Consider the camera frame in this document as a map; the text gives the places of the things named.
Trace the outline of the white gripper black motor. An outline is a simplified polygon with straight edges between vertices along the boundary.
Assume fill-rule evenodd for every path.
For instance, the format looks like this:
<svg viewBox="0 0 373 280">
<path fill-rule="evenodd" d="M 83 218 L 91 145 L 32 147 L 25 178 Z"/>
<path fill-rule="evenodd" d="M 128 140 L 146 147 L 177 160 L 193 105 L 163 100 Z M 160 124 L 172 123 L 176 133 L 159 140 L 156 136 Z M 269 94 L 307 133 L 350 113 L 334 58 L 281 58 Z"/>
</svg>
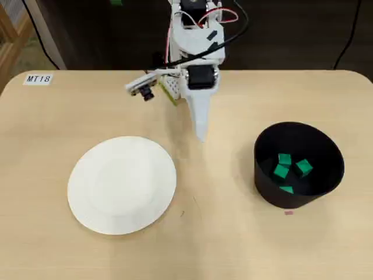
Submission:
<svg viewBox="0 0 373 280">
<path fill-rule="evenodd" d="M 210 101 L 220 86 L 218 59 L 201 58 L 180 66 L 180 95 L 187 98 L 193 127 L 201 142 L 206 139 Z"/>
</svg>

